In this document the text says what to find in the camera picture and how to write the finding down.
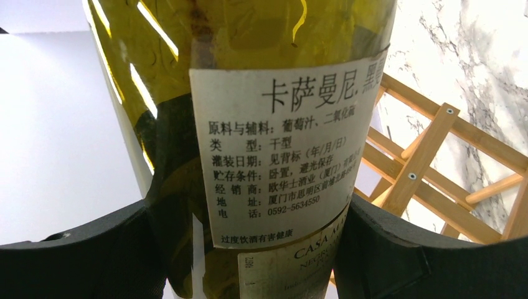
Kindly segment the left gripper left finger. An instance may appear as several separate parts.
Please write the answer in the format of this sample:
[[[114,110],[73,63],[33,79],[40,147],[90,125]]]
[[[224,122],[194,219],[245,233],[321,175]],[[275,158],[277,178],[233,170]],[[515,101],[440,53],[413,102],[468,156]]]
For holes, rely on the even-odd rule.
[[[39,242],[1,246],[1,298],[162,298],[165,285],[142,201]]]

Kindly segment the green wine bottle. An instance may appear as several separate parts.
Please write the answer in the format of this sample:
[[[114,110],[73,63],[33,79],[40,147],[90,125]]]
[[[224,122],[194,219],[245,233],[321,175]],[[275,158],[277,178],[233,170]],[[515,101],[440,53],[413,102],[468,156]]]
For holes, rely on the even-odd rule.
[[[177,298],[324,298],[396,1],[84,1]]]

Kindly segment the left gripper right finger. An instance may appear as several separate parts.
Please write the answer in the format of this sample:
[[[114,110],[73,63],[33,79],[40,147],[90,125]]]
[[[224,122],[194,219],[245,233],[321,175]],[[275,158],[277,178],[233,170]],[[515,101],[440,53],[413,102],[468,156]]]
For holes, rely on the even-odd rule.
[[[339,298],[526,298],[527,239],[454,239],[355,195],[334,275]]]

